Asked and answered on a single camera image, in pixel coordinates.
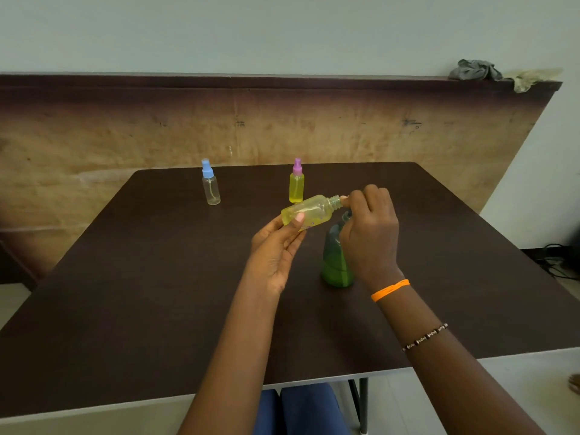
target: plastic bottle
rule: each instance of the plastic bottle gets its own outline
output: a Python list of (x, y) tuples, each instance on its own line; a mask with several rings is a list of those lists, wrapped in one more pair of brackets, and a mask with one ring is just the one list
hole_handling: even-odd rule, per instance
[(290, 174), (290, 203), (300, 203), (304, 199), (304, 174), (300, 159), (294, 159)]
[(202, 181), (204, 183), (205, 197), (208, 200), (208, 204), (213, 206), (221, 202), (218, 180), (214, 176), (214, 170), (209, 165), (208, 159), (201, 160), (201, 165), (201, 172), (204, 175)]
[(282, 222), (286, 225), (294, 219), (298, 212), (304, 212), (304, 224), (301, 230), (308, 229), (312, 226), (317, 226), (325, 221), (330, 220), (332, 212), (342, 207), (340, 204), (340, 197), (324, 197), (323, 195), (316, 195), (304, 200), (301, 203), (282, 209)]
[(334, 287), (348, 287), (354, 282), (354, 274), (346, 265), (340, 245), (340, 231), (351, 216), (351, 211), (344, 212), (338, 224), (330, 227), (324, 240), (324, 266), (321, 276)]

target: metal table leg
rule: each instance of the metal table leg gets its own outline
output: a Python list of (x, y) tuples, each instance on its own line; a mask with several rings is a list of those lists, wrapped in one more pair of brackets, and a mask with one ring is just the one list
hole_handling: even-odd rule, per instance
[(368, 434), (368, 377), (359, 381), (360, 396), (354, 380), (349, 380), (349, 386), (354, 408), (357, 410), (357, 417), (359, 417), (361, 435), (366, 435)]

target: white wall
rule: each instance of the white wall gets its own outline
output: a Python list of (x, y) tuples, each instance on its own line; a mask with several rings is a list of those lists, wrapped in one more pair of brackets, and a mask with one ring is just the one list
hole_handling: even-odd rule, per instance
[(580, 224), (580, 0), (0, 0), (0, 72), (446, 75), (563, 66), (482, 212), (520, 248)]

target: person's right arm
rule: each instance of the person's right arm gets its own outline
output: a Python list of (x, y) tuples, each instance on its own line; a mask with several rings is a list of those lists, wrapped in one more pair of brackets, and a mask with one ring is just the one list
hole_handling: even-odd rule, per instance
[[(353, 213), (340, 233), (344, 257), (369, 294), (405, 279), (397, 265), (398, 220), (387, 189), (368, 185), (343, 205)], [(377, 304), (401, 347), (441, 325), (410, 285)], [(447, 433), (544, 433), (449, 328), (405, 353)]]

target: person's left hand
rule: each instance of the person's left hand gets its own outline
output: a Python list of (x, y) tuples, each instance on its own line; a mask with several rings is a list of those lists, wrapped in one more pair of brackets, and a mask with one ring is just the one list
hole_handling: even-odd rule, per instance
[(242, 282), (278, 295), (284, 290), (294, 255), (306, 236), (306, 231), (299, 232), (304, 217), (304, 213), (299, 212), (284, 226), (278, 215), (253, 236)]

